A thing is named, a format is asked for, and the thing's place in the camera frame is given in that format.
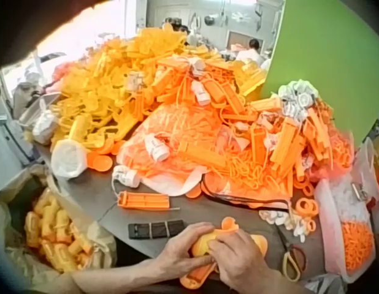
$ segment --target wall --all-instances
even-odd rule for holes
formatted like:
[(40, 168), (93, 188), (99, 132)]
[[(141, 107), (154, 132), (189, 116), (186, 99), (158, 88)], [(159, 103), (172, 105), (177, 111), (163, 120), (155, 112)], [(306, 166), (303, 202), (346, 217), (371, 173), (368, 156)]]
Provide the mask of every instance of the wall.
[(339, 0), (287, 0), (262, 96), (300, 78), (359, 144), (379, 117), (379, 37)]
[(230, 17), (232, 12), (241, 12), (249, 14), (253, 20), (257, 19), (253, 8), (254, 6), (229, 4), (229, 0), (226, 1), (225, 5), (225, 11), (229, 17), (227, 26), (206, 26), (203, 21), (206, 15), (220, 13), (222, 1), (219, 0), (149, 0), (147, 5), (147, 25), (161, 26), (163, 16), (168, 17), (171, 15), (173, 17), (180, 17), (183, 25), (188, 25), (189, 18), (193, 13), (197, 13), (202, 18), (201, 34), (208, 37), (211, 43), (218, 49), (225, 49), (226, 36), (228, 31), (231, 30), (264, 40), (264, 46), (262, 48), (264, 50), (273, 42), (271, 31), (274, 16), (282, 0), (264, 0), (264, 2), (270, 4), (265, 4), (263, 7), (262, 26), (258, 32), (256, 32), (256, 24), (254, 21), (250, 23), (238, 23)]

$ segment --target orange disc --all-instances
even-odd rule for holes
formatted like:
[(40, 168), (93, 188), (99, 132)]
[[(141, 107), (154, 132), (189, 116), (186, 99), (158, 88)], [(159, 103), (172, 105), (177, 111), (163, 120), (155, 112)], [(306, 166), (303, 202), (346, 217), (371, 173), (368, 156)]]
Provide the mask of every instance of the orange disc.
[(100, 155), (109, 154), (112, 151), (113, 146), (115, 146), (115, 141), (112, 138), (108, 138), (105, 140), (104, 146), (95, 151)]
[(93, 167), (93, 161), (96, 158), (96, 156), (98, 156), (98, 153), (96, 151), (90, 151), (86, 155), (87, 167), (88, 168), (93, 168), (94, 169), (94, 167)]
[(112, 153), (112, 155), (117, 155), (124, 143), (126, 143), (124, 140), (116, 142), (110, 153)]
[(97, 155), (93, 160), (93, 168), (99, 172), (110, 170), (113, 165), (113, 160), (106, 155)]
[(191, 190), (185, 194), (188, 198), (198, 198), (202, 195), (202, 189), (200, 184), (196, 184)]

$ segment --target paper bag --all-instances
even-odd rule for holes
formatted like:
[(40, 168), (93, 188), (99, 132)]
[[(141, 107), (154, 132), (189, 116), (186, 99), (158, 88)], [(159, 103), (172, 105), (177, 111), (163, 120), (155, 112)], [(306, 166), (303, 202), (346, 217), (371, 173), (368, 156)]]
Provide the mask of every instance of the paper bag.
[(41, 195), (47, 183), (75, 226), (95, 244), (85, 268), (110, 268), (117, 259), (114, 237), (90, 219), (68, 195), (62, 196), (54, 185), (52, 176), (46, 176), (47, 174), (46, 167), (33, 165), (23, 170), (0, 191), (0, 250), (7, 254), (15, 268), (25, 277), (25, 283), (21, 286), (24, 288), (50, 282), (59, 276), (59, 272), (42, 263), (27, 248), (23, 228), (27, 212), (33, 210), (33, 200)]

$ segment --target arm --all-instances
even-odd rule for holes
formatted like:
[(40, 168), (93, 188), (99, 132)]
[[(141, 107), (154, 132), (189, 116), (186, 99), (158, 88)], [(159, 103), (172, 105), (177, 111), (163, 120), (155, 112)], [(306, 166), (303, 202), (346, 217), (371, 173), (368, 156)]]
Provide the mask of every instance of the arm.
[(211, 224), (189, 225), (170, 239), (161, 254), (134, 266), (77, 271), (61, 275), (49, 285), (48, 293), (128, 293), (137, 288), (176, 279), (213, 262), (209, 255), (190, 258), (190, 247), (206, 233)]
[(312, 293), (270, 269), (259, 247), (242, 230), (219, 235), (209, 242), (209, 249), (221, 280), (240, 294)]

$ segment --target table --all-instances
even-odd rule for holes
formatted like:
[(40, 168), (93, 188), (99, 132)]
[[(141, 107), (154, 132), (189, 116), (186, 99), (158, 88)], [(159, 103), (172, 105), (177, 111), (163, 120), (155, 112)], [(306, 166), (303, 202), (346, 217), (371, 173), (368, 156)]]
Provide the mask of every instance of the table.
[[(36, 145), (42, 158), (50, 166), (49, 148)], [(225, 205), (206, 197), (188, 199), (183, 196), (171, 197), (170, 206), (179, 207), (174, 211), (137, 211), (122, 209), (117, 206), (116, 196), (111, 187), (112, 171), (99, 173), (93, 170), (84, 171), (78, 178), (66, 180), (57, 177), (58, 187), (65, 190), (82, 209), (96, 220), (102, 227), (115, 235), (122, 242), (130, 245), (139, 252), (153, 258), (164, 248), (167, 239), (132, 240), (128, 238), (128, 224), (147, 223), (183, 219), (187, 224), (196, 222), (211, 222), (220, 227), (221, 221), (226, 216), (236, 219), (240, 228), (251, 234), (264, 235), (269, 242), (266, 254), (267, 264), (276, 270), (281, 268), (284, 254), (283, 245), (278, 237), (277, 229), (263, 221), (257, 211), (247, 208), (239, 208)], [(128, 190), (131, 192), (153, 192), (143, 184), (137, 189), (117, 186), (117, 190)], [(316, 218), (316, 226), (320, 228), (319, 219)], [(324, 274), (324, 251), (321, 230), (317, 229), (307, 237), (304, 244), (299, 238), (293, 237), (292, 232), (282, 228), (286, 237), (294, 244), (303, 249), (308, 258), (307, 270), (302, 279)]]

